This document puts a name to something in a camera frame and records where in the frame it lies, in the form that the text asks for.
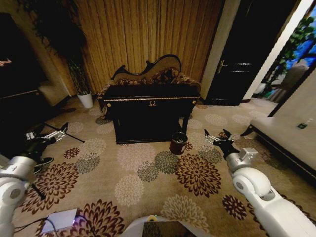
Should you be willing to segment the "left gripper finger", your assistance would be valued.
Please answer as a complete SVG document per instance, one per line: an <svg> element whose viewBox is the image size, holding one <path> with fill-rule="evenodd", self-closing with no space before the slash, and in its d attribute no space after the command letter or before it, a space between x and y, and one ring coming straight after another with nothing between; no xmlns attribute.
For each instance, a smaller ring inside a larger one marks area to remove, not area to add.
<svg viewBox="0 0 316 237"><path fill-rule="evenodd" d="M65 123L61 128L56 128L50 124L48 124L48 126L52 129L54 129L54 132L65 132L67 134L69 123L68 122Z"/></svg>
<svg viewBox="0 0 316 237"><path fill-rule="evenodd" d="M50 134L50 139L52 139L53 142L58 142L65 136L66 136L65 132L52 132Z"/></svg>

